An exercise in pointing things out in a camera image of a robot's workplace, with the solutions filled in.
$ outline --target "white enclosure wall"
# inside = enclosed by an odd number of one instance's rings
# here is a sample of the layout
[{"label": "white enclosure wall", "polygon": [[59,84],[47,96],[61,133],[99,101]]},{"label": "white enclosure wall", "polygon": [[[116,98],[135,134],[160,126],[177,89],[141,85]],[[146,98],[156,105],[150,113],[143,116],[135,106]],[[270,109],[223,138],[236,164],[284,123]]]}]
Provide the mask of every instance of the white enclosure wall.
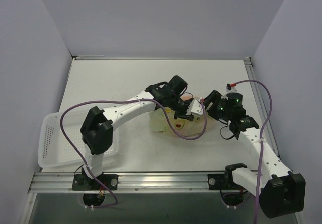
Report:
[{"label": "white enclosure wall", "polygon": [[0,223],[17,223],[71,57],[41,0],[0,0]]},{"label": "white enclosure wall", "polygon": [[254,56],[257,78],[271,89],[281,158],[306,179],[307,224],[321,223],[321,22],[322,0],[285,0]]},{"label": "white enclosure wall", "polygon": [[243,59],[283,0],[43,0],[72,55]]}]

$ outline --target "screw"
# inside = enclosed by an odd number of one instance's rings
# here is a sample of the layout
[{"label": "screw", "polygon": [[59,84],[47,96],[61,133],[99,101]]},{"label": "screw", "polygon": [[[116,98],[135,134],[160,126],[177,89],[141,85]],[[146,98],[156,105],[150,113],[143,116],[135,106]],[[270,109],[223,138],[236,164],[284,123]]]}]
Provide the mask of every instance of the screw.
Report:
[{"label": "screw", "polygon": [[209,179],[209,185],[214,185],[216,183],[216,180],[214,178]]},{"label": "screw", "polygon": [[111,185],[116,186],[117,185],[117,179],[112,179],[111,180]]}]

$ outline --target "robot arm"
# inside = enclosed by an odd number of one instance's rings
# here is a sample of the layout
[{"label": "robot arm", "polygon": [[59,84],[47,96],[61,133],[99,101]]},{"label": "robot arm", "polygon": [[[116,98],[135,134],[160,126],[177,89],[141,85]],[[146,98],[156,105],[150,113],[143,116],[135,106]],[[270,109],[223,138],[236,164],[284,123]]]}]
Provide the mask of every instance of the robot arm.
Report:
[{"label": "robot arm", "polygon": [[[156,110],[157,102],[174,110],[174,118],[192,121],[194,116],[202,116],[203,110],[197,100],[184,101],[180,98],[181,92],[186,89],[187,85],[181,77],[174,76],[169,82],[150,85],[124,105],[102,110],[98,107],[90,109],[80,132],[85,143],[87,167],[93,175],[97,177],[103,173],[103,156],[113,143],[113,131],[143,113]],[[93,179],[87,168],[83,168],[82,171],[87,178]]]},{"label": "robot arm", "polygon": [[[146,112],[154,111],[158,104],[171,108],[174,118],[193,120],[194,116],[203,114],[200,104],[195,99],[182,100],[181,93],[187,83],[179,76],[174,76],[167,82],[150,85],[128,103],[100,110],[92,108],[81,127],[83,142],[86,147],[88,168],[95,177],[103,173],[103,155],[113,142],[113,131],[125,122]],[[249,151],[257,162],[260,156],[260,141],[263,141],[262,175],[260,181],[259,202],[262,211],[268,218],[277,217],[303,210],[305,195],[305,180],[301,174],[293,174],[264,139],[260,139],[259,126],[255,120],[246,115],[242,106],[243,96],[235,88],[227,86],[228,93],[222,95],[213,91],[204,99],[208,115],[215,120],[227,122],[229,130]],[[82,174],[93,180],[87,168]],[[225,168],[227,184],[235,183],[255,195],[257,175],[243,163],[232,164]]]},{"label": "robot arm", "polygon": [[[228,93],[221,95],[213,91],[205,98],[205,107],[209,116],[227,122],[229,130],[258,162],[263,141],[262,174],[260,177],[259,203],[268,218],[302,211],[304,208],[305,179],[293,172],[275,155],[264,139],[260,139],[259,126],[246,115],[242,106],[243,96],[235,88],[227,85]],[[235,183],[251,194],[256,194],[257,175],[243,163],[225,168],[225,180]]]}]

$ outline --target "white mesh basket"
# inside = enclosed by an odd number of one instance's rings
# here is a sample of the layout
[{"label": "white mesh basket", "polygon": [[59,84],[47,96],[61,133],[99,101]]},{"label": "white mesh basket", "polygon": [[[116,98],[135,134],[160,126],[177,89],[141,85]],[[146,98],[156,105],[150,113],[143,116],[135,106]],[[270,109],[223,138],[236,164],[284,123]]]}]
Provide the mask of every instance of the white mesh basket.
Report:
[{"label": "white mesh basket", "polygon": [[[81,126],[88,113],[86,110],[71,111],[64,117],[64,129],[79,151],[85,155],[85,145],[80,133]],[[38,163],[43,168],[81,163],[82,159],[66,140],[60,130],[62,112],[47,115],[42,123],[38,148]],[[114,155],[118,151],[119,131],[113,132],[113,144],[104,153],[104,157]]]}]

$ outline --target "metal frame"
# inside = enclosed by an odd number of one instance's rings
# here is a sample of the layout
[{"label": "metal frame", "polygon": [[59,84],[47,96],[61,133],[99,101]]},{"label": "metal frame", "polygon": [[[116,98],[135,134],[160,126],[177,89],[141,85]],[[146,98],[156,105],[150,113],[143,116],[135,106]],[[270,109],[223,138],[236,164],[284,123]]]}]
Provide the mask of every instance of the metal frame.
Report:
[{"label": "metal frame", "polygon": [[35,205],[35,200],[36,200],[37,194],[36,193],[28,193],[27,194],[27,199],[26,199],[26,203],[24,206],[24,209],[22,211],[20,220],[19,220],[19,224],[28,224],[31,214],[32,214],[32,210],[34,208]]},{"label": "metal frame", "polygon": [[[187,193],[213,192],[208,187],[208,174],[218,172],[104,172],[117,174],[115,193]],[[98,193],[98,191],[74,191],[71,189],[74,173],[35,173],[29,193]]]},{"label": "metal frame", "polygon": [[[256,80],[251,61],[244,61],[244,64],[245,64],[248,78],[250,80]],[[253,90],[255,102],[257,105],[258,112],[260,114],[261,121],[264,122],[265,119],[267,118],[267,111],[266,111],[266,108],[264,105],[263,98],[261,96],[261,92],[259,90],[258,84],[254,83],[254,82],[250,82],[250,84],[251,84],[251,87]],[[266,124],[266,127],[264,129],[264,134],[267,138],[268,144],[272,147],[274,153],[279,157],[279,152],[278,152],[277,145],[276,145],[276,142],[274,139],[273,130],[272,130],[270,121],[268,121],[268,123]]]}]

